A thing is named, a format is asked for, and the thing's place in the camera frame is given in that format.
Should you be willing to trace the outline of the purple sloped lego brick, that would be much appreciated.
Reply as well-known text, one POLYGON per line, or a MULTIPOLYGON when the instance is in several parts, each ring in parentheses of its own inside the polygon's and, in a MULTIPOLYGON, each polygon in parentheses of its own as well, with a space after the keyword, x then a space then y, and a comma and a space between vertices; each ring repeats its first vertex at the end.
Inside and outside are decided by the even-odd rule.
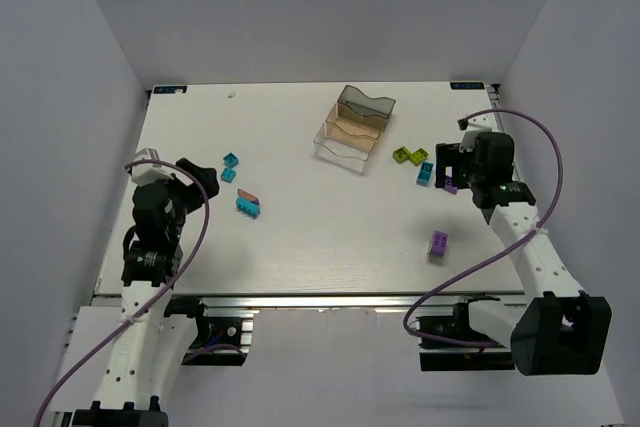
POLYGON ((456 195, 459 191, 459 188, 453 184, 453 180, 450 176, 445 177, 444 190, 452 195, 456 195))

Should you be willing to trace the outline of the green lego brick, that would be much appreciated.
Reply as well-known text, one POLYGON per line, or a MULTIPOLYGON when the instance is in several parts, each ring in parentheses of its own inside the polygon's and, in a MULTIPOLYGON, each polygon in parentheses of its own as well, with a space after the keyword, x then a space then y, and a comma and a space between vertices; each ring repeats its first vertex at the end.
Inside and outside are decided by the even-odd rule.
POLYGON ((398 164, 402 164, 409 159, 410 155, 411 152, 406 147, 400 147, 393 151, 392 157, 398 164))
POLYGON ((414 166, 419 166, 421 165, 424 161, 426 161, 429 157, 429 153, 423 149, 423 148, 418 148, 417 150, 415 150, 414 152, 411 152, 409 155, 409 161, 414 165, 414 166))

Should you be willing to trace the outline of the teal long lego brick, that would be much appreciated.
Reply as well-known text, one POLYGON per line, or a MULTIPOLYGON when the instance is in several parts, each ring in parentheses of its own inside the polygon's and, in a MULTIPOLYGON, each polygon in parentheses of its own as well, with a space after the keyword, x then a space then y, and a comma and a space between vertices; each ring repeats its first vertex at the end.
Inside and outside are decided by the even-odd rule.
POLYGON ((236 208, 251 218, 257 218, 261 214, 260 206, 243 198, 236 199, 236 208))

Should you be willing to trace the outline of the purple long lego brick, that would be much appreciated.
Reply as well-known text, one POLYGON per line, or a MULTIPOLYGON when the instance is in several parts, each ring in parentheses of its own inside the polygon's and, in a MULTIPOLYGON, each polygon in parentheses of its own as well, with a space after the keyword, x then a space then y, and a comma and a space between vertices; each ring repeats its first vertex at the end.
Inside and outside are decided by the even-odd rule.
POLYGON ((431 236, 427 255, 430 257, 442 258, 447 250, 448 234, 443 231, 435 230, 431 236))

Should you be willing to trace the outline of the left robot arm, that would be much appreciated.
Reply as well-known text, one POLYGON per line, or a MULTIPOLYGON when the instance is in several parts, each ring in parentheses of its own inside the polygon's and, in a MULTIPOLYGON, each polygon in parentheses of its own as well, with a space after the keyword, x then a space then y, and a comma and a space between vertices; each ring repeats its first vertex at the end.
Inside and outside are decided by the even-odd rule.
POLYGON ((202 303, 178 299, 173 288, 194 259, 180 246, 186 218, 208 209, 219 192, 217 172, 148 153, 129 172, 133 225, 123 243, 119 325, 92 403, 75 411, 74 426, 168 425, 163 407, 202 322, 202 303))

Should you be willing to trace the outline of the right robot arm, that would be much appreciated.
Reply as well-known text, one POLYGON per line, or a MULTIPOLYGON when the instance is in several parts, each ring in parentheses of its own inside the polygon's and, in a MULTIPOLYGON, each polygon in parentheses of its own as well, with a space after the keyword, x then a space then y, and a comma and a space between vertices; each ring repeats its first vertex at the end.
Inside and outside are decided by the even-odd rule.
POLYGON ((513 139, 478 134, 470 147, 436 147, 436 187, 451 184, 472 193, 474 205, 509 251, 524 288, 523 311, 496 298, 471 299, 454 309, 461 332, 482 334, 510 349, 525 376, 594 375, 601 365, 612 311, 571 276, 539 226, 536 200, 514 180, 513 139))

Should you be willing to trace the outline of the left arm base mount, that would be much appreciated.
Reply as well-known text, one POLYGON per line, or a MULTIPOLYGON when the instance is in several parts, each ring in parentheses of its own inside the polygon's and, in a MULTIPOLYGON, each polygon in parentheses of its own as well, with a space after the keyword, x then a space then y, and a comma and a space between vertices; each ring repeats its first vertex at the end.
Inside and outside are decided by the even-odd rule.
POLYGON ((179 297, 169 301, 164 317, 185 316, 195 322, 196 334, 186 350, 182 364, 186 366, 242 366, 241 317, 207 313, 200 298, 179 297))

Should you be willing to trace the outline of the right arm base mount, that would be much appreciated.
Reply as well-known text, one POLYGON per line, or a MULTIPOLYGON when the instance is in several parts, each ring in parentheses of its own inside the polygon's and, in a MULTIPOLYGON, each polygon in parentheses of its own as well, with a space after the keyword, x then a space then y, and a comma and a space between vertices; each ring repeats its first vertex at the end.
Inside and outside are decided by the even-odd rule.
POLYGON ((462 299, 447 314, 419 315, 411 326, 428 338, 419 343, 422 372, 513 371, 511 353, 502 346, 487 347, 490 339, 469 324, 469 301, 462 299))

